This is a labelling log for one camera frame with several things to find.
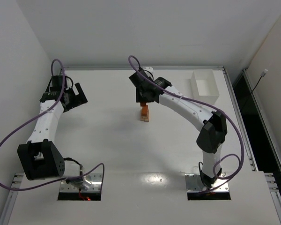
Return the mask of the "orange arch wood block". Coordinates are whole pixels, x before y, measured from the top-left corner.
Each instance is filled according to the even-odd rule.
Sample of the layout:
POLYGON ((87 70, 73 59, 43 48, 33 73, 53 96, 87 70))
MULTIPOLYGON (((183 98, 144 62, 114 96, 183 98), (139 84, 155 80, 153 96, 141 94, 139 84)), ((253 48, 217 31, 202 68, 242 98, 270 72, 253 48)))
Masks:
POLYGON ((148 106, 145 105, 141 109, 141 117, 148 117, 148 106))

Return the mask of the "long plain wood block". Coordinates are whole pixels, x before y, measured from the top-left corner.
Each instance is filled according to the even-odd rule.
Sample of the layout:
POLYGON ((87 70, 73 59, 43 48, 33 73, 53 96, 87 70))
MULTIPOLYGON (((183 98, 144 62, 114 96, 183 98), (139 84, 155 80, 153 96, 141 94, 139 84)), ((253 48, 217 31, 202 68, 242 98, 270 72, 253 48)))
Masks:
POLYGON ((146 115, 140 114, 140 121, 149 122, 149 112, 147 112, 146 115))

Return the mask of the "white perforated plastic box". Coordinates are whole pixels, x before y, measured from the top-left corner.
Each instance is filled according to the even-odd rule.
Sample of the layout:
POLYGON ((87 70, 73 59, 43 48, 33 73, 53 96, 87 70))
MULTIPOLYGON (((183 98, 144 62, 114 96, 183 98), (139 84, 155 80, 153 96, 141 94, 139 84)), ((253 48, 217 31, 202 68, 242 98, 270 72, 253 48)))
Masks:
POLYGON ((216 103, 220 94, 213 70, 194 70, 190 84, 193 99, 209 105, 216 103))

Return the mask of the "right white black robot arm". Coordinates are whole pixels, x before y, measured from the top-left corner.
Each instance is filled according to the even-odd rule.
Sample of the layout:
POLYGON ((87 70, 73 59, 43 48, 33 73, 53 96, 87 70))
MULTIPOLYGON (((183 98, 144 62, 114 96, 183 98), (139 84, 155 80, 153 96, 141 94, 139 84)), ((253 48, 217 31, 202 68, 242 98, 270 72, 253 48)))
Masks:
POLYGON ((222 173, 220 163, 222 144, 227 134, 227 123, 219 111, 212 112, 196 103, 183 99, 183 95, 166 79, 158 77, 152 80, 141 69, 129 79, 136 87, 136 101, 156 102, 166 106, 185 118, 199 131, 196 140, 202 150, 203 166, 200 178, 204 186, 211 188, 222 173))

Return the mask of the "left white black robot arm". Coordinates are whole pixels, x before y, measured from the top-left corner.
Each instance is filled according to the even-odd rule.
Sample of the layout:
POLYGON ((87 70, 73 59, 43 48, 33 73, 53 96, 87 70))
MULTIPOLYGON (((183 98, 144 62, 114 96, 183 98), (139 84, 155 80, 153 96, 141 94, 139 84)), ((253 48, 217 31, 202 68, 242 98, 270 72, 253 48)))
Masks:
POLYGON ((52 76, 49 86, 40 99, 40 117, 25 144, 17 149, 18 157, 28 180, 61 177, 65 161, 54 144, 61 115, 88 102, 81 85, 75 84, 78 94, 67 82, 62 89, 61 75, 52 76))

